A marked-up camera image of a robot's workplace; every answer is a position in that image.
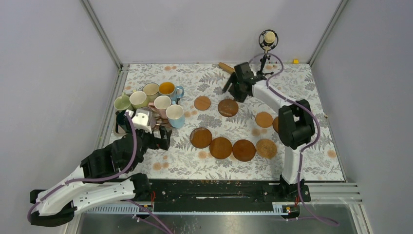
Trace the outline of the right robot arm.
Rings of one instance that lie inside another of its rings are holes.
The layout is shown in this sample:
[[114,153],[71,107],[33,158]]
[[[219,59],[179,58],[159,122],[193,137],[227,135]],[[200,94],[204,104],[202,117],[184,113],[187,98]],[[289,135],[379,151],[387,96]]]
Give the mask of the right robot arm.
[[270,85],[270,79],[261,71],[253,72],[248,62],[230,67],[222,62],[219,67],[230,74],[223,87],[237,102],[255,97],[278,112],[278,135],[285,146],[284,167],[278,192],[281,198],[303,202],[304,179],[301,177],[303,151],[318,140],[320,126],[307,100],[291,100]]

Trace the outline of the glossy brown coaster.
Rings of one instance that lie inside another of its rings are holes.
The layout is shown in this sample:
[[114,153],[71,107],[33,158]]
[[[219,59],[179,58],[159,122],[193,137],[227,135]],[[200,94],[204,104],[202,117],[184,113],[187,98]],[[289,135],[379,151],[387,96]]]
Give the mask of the glossy brown coaster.
[[199,127],[191,132],[189,140],[195,148],[203,149],[208,147],[212,142],[212,133],[205,127]]

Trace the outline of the woven rattan coaster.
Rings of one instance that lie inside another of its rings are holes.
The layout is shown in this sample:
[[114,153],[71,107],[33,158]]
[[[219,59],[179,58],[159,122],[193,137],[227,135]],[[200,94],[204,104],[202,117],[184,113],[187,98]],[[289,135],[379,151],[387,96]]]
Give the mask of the woven rattan coaster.
[[272,140],[263,138],[256,143],[256,152],[261,157],[272,159],[276,156],[278,148]]

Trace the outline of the light cork coaster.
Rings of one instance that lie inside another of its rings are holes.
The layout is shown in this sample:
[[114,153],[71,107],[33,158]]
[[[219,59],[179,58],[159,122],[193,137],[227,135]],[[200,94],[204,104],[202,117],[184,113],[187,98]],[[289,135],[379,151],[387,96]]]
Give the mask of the light cork coaster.
[[205,111],[211,106],[211,100],[206,96],[199,96],[194,100],[194,107],[197,110]]
[[273,124],[272,116],[267,112],[257,113],[255,116],[256,124],[262,128],[268,128]]

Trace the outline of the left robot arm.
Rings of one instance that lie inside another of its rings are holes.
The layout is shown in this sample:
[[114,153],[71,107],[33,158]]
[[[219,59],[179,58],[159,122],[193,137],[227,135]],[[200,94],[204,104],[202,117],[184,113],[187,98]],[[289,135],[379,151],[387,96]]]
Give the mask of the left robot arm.
[[31,225],[57,227],[93,207],[110,202],[139,199],[151,194],[147,175],[136,173],[121,179],[143,162],[148,149],[168,150],[172,131],[161,125],[160,137],[144,130],[127,133],[102,149],[93,151],[60,183],[48,190],[32,190],[27,219]]

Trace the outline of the dark scuffed brown coaster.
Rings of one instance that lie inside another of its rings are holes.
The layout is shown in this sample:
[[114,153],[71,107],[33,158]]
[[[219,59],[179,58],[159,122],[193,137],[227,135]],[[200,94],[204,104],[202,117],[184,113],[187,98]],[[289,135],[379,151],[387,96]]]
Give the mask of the dark scuffed brown coaster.
[[237,102],[233,99],[221,100],[218,104],[218,112],[224,117],[233,117],[239,111]]

